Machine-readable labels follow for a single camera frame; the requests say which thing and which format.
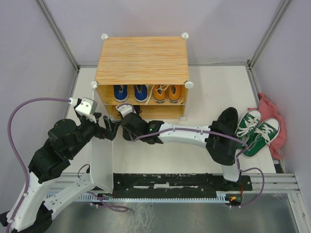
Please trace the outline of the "blue sneaker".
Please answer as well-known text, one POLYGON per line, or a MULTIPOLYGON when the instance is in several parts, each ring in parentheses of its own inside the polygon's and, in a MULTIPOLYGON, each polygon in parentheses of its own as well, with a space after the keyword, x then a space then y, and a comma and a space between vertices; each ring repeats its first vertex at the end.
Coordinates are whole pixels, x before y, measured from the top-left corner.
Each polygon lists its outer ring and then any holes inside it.
POLYGON ((145 102, 148 98, 148 88, 144 84, 134 85, 134 96, 137 102, 145 102))
POLYGON ((128 98, 127 85, 113 85, 114 98, 117 102, 125 102, 128 98))

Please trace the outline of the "orange sneaker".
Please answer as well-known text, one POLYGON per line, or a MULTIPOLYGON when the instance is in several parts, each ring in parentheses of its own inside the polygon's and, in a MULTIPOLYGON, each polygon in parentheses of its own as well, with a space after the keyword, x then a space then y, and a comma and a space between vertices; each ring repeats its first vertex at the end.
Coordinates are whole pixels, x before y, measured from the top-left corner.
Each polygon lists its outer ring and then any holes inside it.
POLYGON ((149 103, 151 97, 153 97, 156 103, 163 103, 166 101, 167 94, 166 90, 168 89, 168 84, 154 84, 150 88, 150 93, 147 97, 146 104, 149 103))
POLYGON ((168 87, 168 98, 172 103, 177 103, 181 99, 181 85, 172 84, 168 87))

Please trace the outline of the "green sneaker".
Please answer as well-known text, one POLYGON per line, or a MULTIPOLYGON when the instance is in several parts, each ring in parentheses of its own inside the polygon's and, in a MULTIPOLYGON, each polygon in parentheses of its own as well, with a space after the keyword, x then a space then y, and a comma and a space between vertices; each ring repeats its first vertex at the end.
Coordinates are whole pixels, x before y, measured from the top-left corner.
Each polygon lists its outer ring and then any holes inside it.
POLYGON ((254 133, 247 139, 248 149, 243 153, 245 157, 254 157, 261 149, 277 138, 280 132, 280 122, 275 118, 263 121, 255 128, 254 133))
POLYGON ((241 141, 249 139, 255 132, 257 126, 259 126, 261 118, 262 115, 258 110, 250 110, 246 112, 238 123, 235 132, 237 138, 241 141))

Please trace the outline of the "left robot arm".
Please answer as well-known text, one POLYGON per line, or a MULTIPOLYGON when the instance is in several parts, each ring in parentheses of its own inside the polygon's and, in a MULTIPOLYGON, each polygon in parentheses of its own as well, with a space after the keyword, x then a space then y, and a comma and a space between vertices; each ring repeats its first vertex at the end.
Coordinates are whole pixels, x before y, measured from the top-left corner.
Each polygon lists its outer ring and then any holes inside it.
POLYGON ((28 166, 26 183, 14 207, 0 216, 8 233, 43 233, 52 221, 72 202, 93 188, 113 192, 112 147, 104 153, 103 140, 112 141, 119 122, 104 116, 105 127, 98 121, 82 117, 77 126, 72 119, 55 123, 48 132, 48 139, 38 149, 28 166), (59 181, 70 161, 89 142, 93 143, 90 172, 48 198, 50 188, 59 181))

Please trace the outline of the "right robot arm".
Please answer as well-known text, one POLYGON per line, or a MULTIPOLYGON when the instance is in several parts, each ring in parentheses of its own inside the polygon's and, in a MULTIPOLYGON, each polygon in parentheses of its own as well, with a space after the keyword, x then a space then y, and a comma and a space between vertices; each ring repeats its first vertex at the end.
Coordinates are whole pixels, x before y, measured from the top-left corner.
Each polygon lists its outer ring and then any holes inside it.
POLYGON ((204 127, 179 126, 160 120, 147 122, 134 112, 121 117, 121 126, 126 140, 149 145, 181 143, 205 148, 212 160, 221 165, 224 186, 234 190, 241 184, 236 159, 238 115, 233 108, 223 111, 216 121, 204 127))

